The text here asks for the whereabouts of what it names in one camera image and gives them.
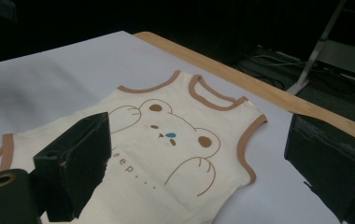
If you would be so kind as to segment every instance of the fabric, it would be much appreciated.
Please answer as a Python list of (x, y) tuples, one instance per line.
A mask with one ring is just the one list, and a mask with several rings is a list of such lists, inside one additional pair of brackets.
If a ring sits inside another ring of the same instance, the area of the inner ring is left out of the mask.
[[(38, 151), (80, 119), (105, 111), (112, 158), (73, 223), (211, 223), (256, 178), (245, 145), (265, 115), (247, 98), (221, 95), (201, 76), (180, 71), (151, 89), (120, 86), (97, 105), (12, 134), (11, 168), (33, 170)], [(0, 149), (1, 166), (11, 150)]]

